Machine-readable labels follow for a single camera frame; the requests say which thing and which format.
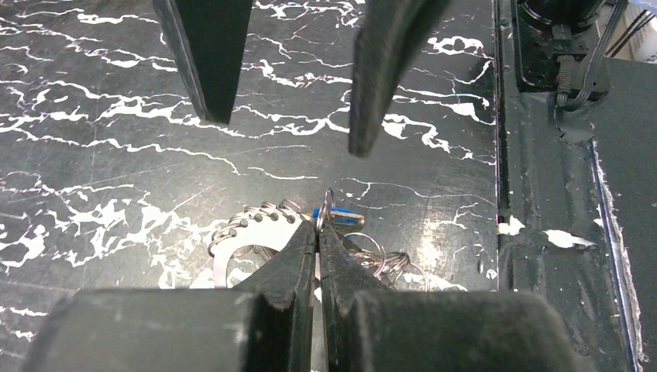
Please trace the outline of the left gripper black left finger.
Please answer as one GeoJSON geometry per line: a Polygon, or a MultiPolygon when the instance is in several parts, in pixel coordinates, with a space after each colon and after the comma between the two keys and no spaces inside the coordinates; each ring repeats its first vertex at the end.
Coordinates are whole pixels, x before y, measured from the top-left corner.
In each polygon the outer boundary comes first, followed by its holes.
{"type": "Polygon", "coordinates": [[[57,302],[24,371],[308,371],[315,227],[233,288],[79,291],[57,302]]]}

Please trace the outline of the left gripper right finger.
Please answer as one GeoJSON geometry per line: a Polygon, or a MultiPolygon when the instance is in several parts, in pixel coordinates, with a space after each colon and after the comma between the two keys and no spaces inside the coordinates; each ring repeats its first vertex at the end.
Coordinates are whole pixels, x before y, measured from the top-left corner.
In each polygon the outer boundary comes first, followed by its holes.
{"type": "Polygon", "coordinates": [[[331,371],[578,371],[560,315],[529,292],[395,291],[318,235],[331,371]]]}

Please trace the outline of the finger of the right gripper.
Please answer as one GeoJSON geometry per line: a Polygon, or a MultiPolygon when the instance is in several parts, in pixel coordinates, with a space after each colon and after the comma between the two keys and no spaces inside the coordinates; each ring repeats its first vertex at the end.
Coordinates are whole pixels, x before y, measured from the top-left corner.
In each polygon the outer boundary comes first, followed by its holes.
{"type": "Polygon", "coordinates": [[[155,0],[152,6],[197,116],[228,124],[253,3],[155,0]]]}
{"type": "Polygon", "coordinates": [[[446,0],[375,0],[354,42],[348,151],[370,155],[395,91],[447,11],[446,0]]]}

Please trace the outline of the metal keyring with red handle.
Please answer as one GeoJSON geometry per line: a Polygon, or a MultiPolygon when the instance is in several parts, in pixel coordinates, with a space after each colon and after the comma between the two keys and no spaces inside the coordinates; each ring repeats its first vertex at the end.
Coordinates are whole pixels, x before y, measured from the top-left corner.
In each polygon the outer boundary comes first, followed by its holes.
{"type": "Polygon", "coordinates": [[[229,264],[233,260],[248,255],[256,247],[269,260],[280,252],[290,241],[303,222],[311,222],[311,231],[321,231],[330,225],[349,243],[353,236],[369,240],[375,250],[359,247],[346,247],[347,253],[361,267],[370,272],[377,280],[392,288],[396,282],[412,267],[418,271],[423,280],[424,290],[431,289],[427,273],[417,264],[412,263],[405,252],[387,252],[374,238],[362,232],[366,225],[364,215],[350,209],[335,205],[334,192],[327,188],[325,200],[321,207],[310,212],[290,199],[278,204],[264,201],[260,205],[248,205],[241,212],[233,215],[226,226],[215,230],[210,237],[208,254],[213,259],[212,279],[217,288],[228,288],[229,264]]]}

